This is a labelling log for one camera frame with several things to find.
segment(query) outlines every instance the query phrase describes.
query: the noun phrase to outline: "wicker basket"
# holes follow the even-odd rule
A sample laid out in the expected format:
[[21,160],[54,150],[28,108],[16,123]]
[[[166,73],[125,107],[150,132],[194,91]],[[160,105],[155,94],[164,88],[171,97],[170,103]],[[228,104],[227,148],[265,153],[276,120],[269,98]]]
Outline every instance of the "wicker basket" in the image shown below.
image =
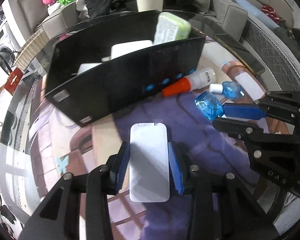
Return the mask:
[[25,72],[31,61],[38,55],[43,47],[48,43],[49,38],[45,31],[40,28],[22,46],[14,65]]

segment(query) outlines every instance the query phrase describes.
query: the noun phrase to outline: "black phone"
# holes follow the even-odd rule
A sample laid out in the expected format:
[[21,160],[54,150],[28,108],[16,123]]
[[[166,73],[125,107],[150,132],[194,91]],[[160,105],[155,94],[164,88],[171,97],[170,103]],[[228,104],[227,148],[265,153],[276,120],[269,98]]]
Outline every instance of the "black phone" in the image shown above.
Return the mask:
[[234,55],[255,77],[265,71],[264,66],[229,34],[214,34],[213,39]]

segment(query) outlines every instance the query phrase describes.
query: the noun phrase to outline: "washing machine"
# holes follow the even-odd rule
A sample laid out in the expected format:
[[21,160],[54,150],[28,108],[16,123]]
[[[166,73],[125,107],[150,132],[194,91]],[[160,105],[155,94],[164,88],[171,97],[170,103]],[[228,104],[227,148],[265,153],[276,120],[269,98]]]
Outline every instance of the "washing machine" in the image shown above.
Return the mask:
[[9,74],[14,70],[14,60],[17,55],[15,38],[6,20],[0,24],[0,87],[3,86]]

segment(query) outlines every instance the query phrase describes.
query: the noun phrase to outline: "black box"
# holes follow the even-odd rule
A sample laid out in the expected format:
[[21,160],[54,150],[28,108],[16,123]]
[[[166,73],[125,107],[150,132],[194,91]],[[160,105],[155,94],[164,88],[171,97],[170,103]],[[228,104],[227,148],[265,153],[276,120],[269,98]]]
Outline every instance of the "black box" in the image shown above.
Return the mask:
[[188,39],[141,49],[76,75],[82,63],[97,63],[109,57],[115,44],[153,41],[158,15],[158,11],[125,14],[56,44],[45,97],[74,122],[85,126],[153,96],[191,73],[197,68],[205,42],[205,35],[195,29]]

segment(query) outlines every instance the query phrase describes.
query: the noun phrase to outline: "blue bottle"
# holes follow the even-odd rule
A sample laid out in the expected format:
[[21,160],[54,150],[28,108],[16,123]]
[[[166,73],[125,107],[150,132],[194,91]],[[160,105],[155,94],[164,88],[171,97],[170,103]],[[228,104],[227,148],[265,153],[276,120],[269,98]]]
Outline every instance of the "blue bottle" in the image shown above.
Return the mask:
[[210,93],[222,94],[229,99],[238,99],[244,96],[243,88],[237,82],[224,81],[222,84],[211,84]]
[[210,92],[203,92],[194,102],[201,113],[211,121],[216,117],[222,117],[224,115],[222,104]]

